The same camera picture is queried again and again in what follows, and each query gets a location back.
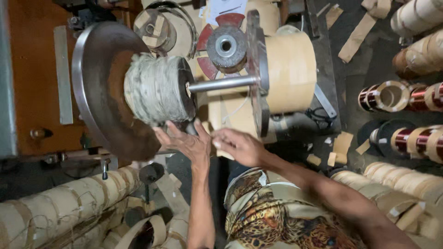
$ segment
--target white yarn spool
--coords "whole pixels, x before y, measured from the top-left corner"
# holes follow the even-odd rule
[[[182,57],[135,54],[124,78],[124,96],[135,118],[148,125],[158,126],[166,120],[190,121],[196,104],[187,95],[186,85],[193,81]]]

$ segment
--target fingers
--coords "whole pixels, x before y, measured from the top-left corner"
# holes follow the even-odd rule
[[[180,137],[183,134],[172,121],[166,121],[166,125],[175,137]]]
[[[209,140],[209,139],[210,139],[209,134],[206,132],[206,130],[205,130],[205,128],[203,127],[203,125],[202,125],[202,123],[200,122],[200,120],[198,120],[198,119],[195,120],[195,122],[194,122],[194,127],[195,127],[195,130],[196,130],[197,133],[198,133],[198,136],[199,136],[201,139],[206,139],[206,140]]]
[[[168,145],[171,143],[171,138],[163,129],[160,127],[152,127],[152,129],[154,130],[155,136],[161,144]]]
[[[223,140],[231,142],[233,144],[238,143],[240,139],[243,138],[243,136],[244,133],[229,128],[223,128],[212,133],[213,138],[220,137]]]
[[[220,137],[216,137],[212,140],[212,144],[217,150],[221,150],[224,152],[227,152],[231,154],[233,157],[235,157],[236,149],[232,147],[232,145],[224,142]]]

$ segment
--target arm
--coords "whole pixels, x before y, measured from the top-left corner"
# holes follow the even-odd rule
[[[351,222],[369,248],[417,249],[414,242],[358,191],[289,163],[268,152],[249,134],[222,129],[213,134],[214,146],[248,167],[271,170],[309,192],[328,208]]]
[[[181,132],[170,121],[166,124],[174,137],[169,137],[161,128],[153,127],[160,143],[165,148],[179,150],[191,160],[192,196],[187,247],[189,249],[213,248],[215,227],[208,183],[211,137],[200,121],[194,122],[198,136]]]

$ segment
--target hand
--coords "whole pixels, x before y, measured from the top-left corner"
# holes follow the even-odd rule
[[[201,122],[194,122],[198,136],[188,135],[180,131],[171,121],[166,121],[166,125],[174,137],[170,137],[159,127],[152,128],[160,143],[167,149],[179,150],[189,158],[192,162],[191,167],[194,173],[207,174],[209,172],[211,137]]]
[[[231,154],[247,167],[261,167],[262,159],[270,154],[260,141],[247,133],[224,128],[213,132],[212,137],[217,149]]]

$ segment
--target man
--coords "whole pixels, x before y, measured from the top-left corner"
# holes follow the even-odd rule
[[[209,196],[209,154],[214,146],[251,169],[229,184],[226,248],[417,249],[418,246],[357,191],[284,161],[263,144],[232,129],[210,136],[199,121],[198,136],[154,128],[161,144],[191,160],[192,198],[187,245],[213,248],[215,228]]]

